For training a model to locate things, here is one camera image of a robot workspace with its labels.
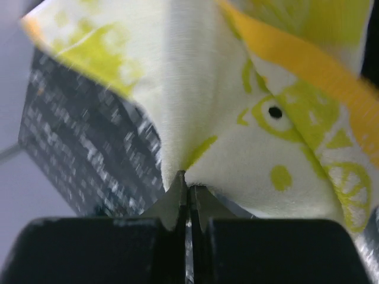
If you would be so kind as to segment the yellow cream towel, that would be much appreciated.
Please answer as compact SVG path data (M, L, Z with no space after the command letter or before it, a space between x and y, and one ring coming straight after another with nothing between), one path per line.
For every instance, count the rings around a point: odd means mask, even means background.
M37 47L138 105L177 171L260 218L351 234L378 205L373 1L44 1Z

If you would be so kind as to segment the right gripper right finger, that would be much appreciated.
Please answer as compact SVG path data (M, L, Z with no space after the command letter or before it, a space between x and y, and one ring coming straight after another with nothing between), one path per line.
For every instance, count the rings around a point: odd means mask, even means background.
M189 207L195 283L370 283L337 222L239 218L203 186Z

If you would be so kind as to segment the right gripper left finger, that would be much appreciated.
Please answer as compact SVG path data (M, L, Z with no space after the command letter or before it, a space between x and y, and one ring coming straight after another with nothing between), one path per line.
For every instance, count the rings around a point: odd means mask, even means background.
M137 217L39 218L18 234L2 283L185 283L187 186Z

